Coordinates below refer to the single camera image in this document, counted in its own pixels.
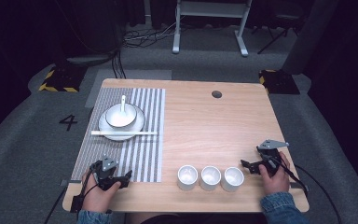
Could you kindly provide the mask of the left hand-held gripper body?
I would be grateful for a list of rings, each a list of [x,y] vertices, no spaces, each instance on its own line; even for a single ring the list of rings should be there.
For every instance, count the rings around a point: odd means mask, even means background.
[[[91,173],[95,180],[96,186],[102,190],[110,189],[115,183],[119,182],[117,177],[114,177],[117,169],[117,162],[109,157],[94,162],[91,166]]]

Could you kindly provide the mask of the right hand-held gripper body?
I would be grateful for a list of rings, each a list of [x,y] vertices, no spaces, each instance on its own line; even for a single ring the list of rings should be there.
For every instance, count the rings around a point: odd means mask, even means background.
[[[270,174],[275,175],[279,167],[282,165],[282,158],[278,148],[288,146],[289,144],[287,142],[267,139],[256,147],[260,157],[262,158],[263,165],[267,168]]]

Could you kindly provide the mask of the person's left hand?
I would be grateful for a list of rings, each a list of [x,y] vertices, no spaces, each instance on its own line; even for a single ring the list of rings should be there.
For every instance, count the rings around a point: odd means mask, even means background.
[[[109,209],[115,194],[117,193],[120,182],[116,182],[110,189],[102,190],[98,187],[94,177],[85,173],[82,176],[82,182],[86,183],[87,195],[84,198],[82,209],[90,212],[105,213]]]

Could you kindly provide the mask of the person's right hand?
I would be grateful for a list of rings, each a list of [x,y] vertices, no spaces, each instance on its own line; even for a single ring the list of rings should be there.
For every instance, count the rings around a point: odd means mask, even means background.
[[[263,180],[263,188],[266,195],[289,191],[289,175],[282,167],[278,169],[275,175],[270,175],[267,168],[263,164],[260,164],[258,168]]]

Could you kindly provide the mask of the grey striped placemat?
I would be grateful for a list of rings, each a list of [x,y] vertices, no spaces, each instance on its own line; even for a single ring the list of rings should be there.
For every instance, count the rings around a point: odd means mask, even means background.
[[[107,156],[117,162],[117,175],[131,171],[133,182],[159,182],[162,177],[165,95],[163,89],[100,89],[71,179],[79,180],[92,163]],[[143,134],[119,141],[93,135],[93,131],[110,129],[104,121],[105,111],[119,104],[122,96],[128,104],[138,106],[144,113],[145,120],[140,126]]]

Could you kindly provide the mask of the white cup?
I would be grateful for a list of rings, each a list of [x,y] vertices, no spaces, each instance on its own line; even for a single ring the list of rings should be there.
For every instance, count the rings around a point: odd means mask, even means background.
[[[200,186],[207,191],[216,189],[221,181],[221,173],[214,166],[206,166],[201,171]]]
[[[225,191],[234,192],[243,182],[243,172],[237,167],[228,167],[223,174],[221,185]]]
[[[192,165],[183,165],[177,172],[177,185],[181,190],[188,191],[195,188],[198,182],[198,171]]]

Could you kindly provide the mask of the white plate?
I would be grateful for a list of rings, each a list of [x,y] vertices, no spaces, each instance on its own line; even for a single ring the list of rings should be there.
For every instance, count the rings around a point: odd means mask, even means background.
[[[107,110],[105,110],[99,118],[99,124],[98,124],[99,130],[101,132],[140,132],[145,125],[145,114],[138,106],[135,106],[134,108],[137,112],[136,119],[132,124],[124,127],[113,127],[109,125],[108,122],[106,121]],[[133,138],[133,134],[130,135],[105,134],[104,137],[114,141],[124,141]]]

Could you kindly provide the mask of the white bowl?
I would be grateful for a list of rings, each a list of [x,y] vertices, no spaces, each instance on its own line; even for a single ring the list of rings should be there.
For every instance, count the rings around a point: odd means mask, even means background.
[[[137,111],[133,105],[117,104],[111,106],[106,114],[105,120],[112,127],[125,127],[132,124],[137,117]]]

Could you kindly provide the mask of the yellow black striped floor plate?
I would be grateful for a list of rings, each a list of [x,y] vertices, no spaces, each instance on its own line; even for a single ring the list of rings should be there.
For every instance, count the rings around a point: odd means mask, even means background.
[[[268,94],[299,94],[293,77],[283,70],[261,70],[258,76]]]
[[[39,90],[79,92],[87,70],[87,67],[58,68],[53,66],[47,73]]]

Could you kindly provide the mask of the black tripod stand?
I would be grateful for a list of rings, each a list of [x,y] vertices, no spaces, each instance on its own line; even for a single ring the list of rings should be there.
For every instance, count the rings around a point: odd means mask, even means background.
[[[290,15],[288,13],[268,13],[263,16],[259,16],[256,21],[253,34],[262,27],[266,27],[269,35],[271,36],[271,40],[257,53],[261,54],[280,37],[287,36],[290,29],[293,30],[295,35],[298,35],[305,23],[305,19],[305,15]]]

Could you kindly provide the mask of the grey pillar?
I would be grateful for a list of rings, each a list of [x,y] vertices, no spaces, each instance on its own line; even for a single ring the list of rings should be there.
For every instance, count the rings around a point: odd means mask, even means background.
[[[315,0],[310,15],[282,66],[283,72],[298,75],[304,71],[334,15],[338,1]]]

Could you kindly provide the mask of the white metal stand frame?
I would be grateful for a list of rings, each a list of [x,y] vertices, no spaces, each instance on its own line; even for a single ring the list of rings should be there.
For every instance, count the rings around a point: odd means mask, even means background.
[[[245,0],[244,3],[213,3],[213,2],[190,2],[177,0],[175,9],[175,31],[172,43],[172,52],[180,51],[181,18],[184,16],[200,16],[215,18],[241,19],[240,28],[234,31],[234,35],[242,57],[249,55],[243,40],[243,31],[247,22],[253,0]]]

